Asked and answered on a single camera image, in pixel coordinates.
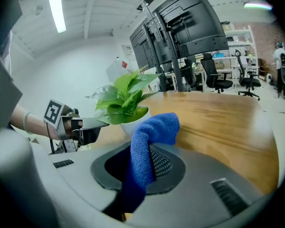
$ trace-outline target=white ceiling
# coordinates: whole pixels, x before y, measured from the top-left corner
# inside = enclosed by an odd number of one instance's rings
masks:
[[[66,31],[58,34],[48,0],[21,0],[22,17],[13,28],[13,43],[29,58],[59,45],[85,38],[112,36],[113,29],[130,29],[139,20],[143,0],[62,0]],[[242,8],[246,1],[209,0],[220,13]],[[42,12],[36,15],[38,5]]]

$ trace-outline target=black monitor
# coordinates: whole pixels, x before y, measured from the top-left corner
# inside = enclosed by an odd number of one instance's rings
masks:
[[[171,32],[178,58],[229,49],[222,25],[208,0],[167,0],[155,11],[161,15]],[[148,15],[130,36],[139,67],[154,67],[143,24],[150,31],[159,63],[165,64],[172,60],[166,41],[158,39],[152,24],[154,20],[151,19]]]

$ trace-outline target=brick wall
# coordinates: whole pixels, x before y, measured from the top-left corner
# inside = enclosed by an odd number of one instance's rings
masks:
[[[257,56],[266,61],[270,67],[270,73],[273,78],[276,80],[276,66],[272,65],[275,62],[273,58],[273,53],[276,48],[276,43],[278,41],[284,42],[285,46],[285,34],[278,22],[275,21],[271,24],[268,23],[235,23],[235,29],[242,29],[243,27],[248,28],[248,25],[251,26],[255,42]]]

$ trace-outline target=human arm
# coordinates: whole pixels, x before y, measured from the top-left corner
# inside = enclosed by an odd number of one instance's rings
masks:
[[[10,124],[16,128],[25,130],[23,126],[23,118],[26,112],[27,111],[18,104],[11,116]],[[71,122],[67,121],[64,124],[65,124],[66,133],[70,137],[72,137]],[[47,130],[47,124],[40,118],[36,117],[34,114],[28,114],[25,120],[25,126],[26,126],[26,131],[30,133],[46,136],[55,140],[60,140],[59,137],[57,136],[54,127],[48,125],[48,130]]]

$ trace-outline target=black office chair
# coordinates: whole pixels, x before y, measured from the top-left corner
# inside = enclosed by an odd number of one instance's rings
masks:
[[[184,77],[186,80],[186,84],[188,86],[187,91],[191,91],[192,88],[196,85],[196,80],[193,75],[193,69],[192,69],[192,61],[189,59],[185,59],[185,67],[182,67],[180,69],[181,77]]]
[[[252,92],[250,92],[250,89],[254,90],[255,87],[261,87],[261,83],[258,79],[254,78],[256,76],[258,76],[258,74],[254,73],[254,72],[248,72],[248,74],[250,75],[249,78],[245,78],[245,70],[243,67],[243,64],[241,62],[241,52],[239,50],[236,50],[236,57],[240,66],[240,78],[239,78],[239,84],[241,86],[245,86],[246,89],[248,91],[239,91],[237,94],[243,94],[243,96],[250,96],[250,97],[257,97],[257,100],[260,100],[260,97]]]
[[[226,76],[227,74],[230,74],[230,72],[223,73],[224,79],[218,79],[219,75],[217,69],[215,68],[212,55],[210,53],[204,53],[204,58],[200,62],[206,71],[207,74],[206,84],[209,88],[214,88],[220,94],[221,92],[224,92],[224,89],[232,87],[233,82],[226,80]]]
[[[165,72],[164,72],[164,70],[162,68],[161,68],[160,72],[157,72],[157,70],[156,70],[156,73],[163,75],[163,80],[164,80],[165,85],[166,85],[166,90],[174,90],[173,81],[172,80],[171,81],[168,80],[168,78],[166,77]]]

